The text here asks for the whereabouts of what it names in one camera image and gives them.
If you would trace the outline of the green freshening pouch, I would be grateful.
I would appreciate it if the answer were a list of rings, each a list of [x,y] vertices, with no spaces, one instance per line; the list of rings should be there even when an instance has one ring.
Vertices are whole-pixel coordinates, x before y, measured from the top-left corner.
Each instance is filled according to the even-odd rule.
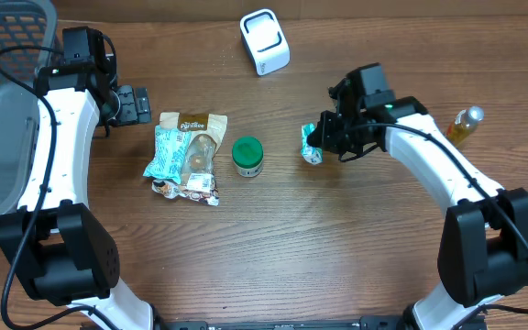
[[[318,165],[323,162],[323,151],[319,148],[310,146],[307,142],[307,138],[313,133],[315,125],[313,123],[305,124],[301,128],[301,155],[303,159],[312,164]]]

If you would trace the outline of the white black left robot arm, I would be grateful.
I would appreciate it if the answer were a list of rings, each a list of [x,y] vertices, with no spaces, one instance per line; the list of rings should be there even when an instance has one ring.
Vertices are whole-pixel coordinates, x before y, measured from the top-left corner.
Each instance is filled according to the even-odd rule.
[[[95,130],[147,124],[147,91],[118,84],[115,47],[101,31],[66,28],[62,39],[60,64],[41,68],[27,88],[38,100],[38,139],[17,209],[0,215],[7,280],[97,329],[161,329],[156,308],[121,279],[116,242],[87,191]]]

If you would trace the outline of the brown mushroom packet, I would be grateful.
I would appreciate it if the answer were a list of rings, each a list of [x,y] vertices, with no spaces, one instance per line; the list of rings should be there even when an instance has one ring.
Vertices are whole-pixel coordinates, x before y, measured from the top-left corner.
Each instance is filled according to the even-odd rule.
[[[210,206],[219,205],[214,157],[227,128],[225,115],[163,112],[159,124],[166,129],[190,132],[191,141],[181,170],[181,183],[152,180],[151,189],[167,199],[183,198]]]

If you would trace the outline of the yellow oil bottle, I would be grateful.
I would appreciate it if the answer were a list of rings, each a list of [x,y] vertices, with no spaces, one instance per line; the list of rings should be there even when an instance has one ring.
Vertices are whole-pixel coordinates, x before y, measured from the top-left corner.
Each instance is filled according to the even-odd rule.
[[[479,106],[471,106],[460,111],[448,126],[445,137],[459,148],[464,141],[476,131],[484,119],[484,110]]]

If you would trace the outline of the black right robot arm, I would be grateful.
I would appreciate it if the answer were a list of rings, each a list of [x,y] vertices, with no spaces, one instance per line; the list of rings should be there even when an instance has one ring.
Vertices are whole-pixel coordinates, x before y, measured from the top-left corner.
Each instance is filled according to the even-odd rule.
[[[473,166],[415,97],[396,97],[380,64],[329,88],[307,143],[341,162],[381,149],[402,163],[444,216],[439,283],[400,316],[363,316],[362,329],[484,329],[490,310],[528,314],[528,192]]]

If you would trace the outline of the green lid jar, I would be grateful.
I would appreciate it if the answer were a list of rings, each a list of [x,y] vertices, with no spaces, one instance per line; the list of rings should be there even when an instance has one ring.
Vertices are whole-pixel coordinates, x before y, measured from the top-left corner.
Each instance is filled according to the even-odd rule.
[[[232,160],[237,173],[242,177],[258,176],[263,168],[263,157],[262,144],[252,136],[239,138],[232,147]]]

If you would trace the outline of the teal white pack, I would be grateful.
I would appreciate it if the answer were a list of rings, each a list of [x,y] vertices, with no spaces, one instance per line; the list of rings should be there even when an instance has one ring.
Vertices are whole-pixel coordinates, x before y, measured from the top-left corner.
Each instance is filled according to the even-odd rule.
[[[155,153],[143,176],[157,180],[182,182],[182,166],[190,145],[191,133],[176,128],[155,126]]]

